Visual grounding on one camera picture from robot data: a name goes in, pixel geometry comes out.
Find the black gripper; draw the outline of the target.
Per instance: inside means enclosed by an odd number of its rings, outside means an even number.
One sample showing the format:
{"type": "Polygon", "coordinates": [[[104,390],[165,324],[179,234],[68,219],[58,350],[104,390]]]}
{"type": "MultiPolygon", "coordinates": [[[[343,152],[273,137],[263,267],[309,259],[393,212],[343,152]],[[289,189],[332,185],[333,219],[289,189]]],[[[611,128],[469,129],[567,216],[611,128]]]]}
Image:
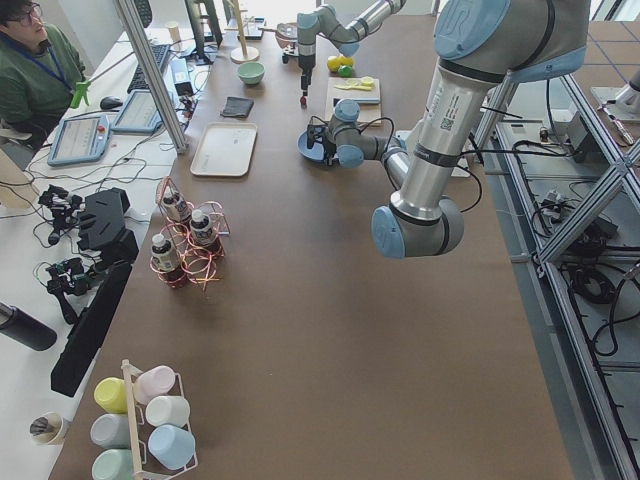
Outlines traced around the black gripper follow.
{"type": "Polygon", "coordinates": [[[309,95],[309,87],[312,82],[314,66],[302,66],[301,67],[301,97],[300,102],[307,102],[309,95]]]}
{"type": "Polygon", "coordinates": [[[323,162],[326,166],[336,166],[338,164],[338,158],[336,154],[325,155],[323,162]]]}

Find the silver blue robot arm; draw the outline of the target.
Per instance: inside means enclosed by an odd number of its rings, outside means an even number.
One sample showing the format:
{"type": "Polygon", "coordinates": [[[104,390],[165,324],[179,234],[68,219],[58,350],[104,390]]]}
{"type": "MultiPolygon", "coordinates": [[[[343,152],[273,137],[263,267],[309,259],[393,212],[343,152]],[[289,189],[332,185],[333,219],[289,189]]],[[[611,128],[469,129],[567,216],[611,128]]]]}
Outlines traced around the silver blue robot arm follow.
{"type": "Polygon", "coordinates": [[[487,92],[505,79],[526,83],[579,69],[589,11],[587,1],[448,2],[434,30],[438,63],[412,147],[362,134],[358,104],[337,104],[324,141],[339,163],[378,160],[397,188],[372,215],[382,255],[437,256],[459,244],[463,216],[444,190],[487,92]]]}
{"type": "Polygon", "coordinates": [[[377,31],[386,18],[400,12],[405,4],[405,0],[375,1],[347,25],[338,20],[335,8],[328,4],[322,4],[310,13],[298,13],[296,22],[298,65],[301,69],[301,107],[307,106],[308,90],[316,66],[317,37],[326,38],[340,54],[352,57],[357,52],[359,43],[377,31]]]}

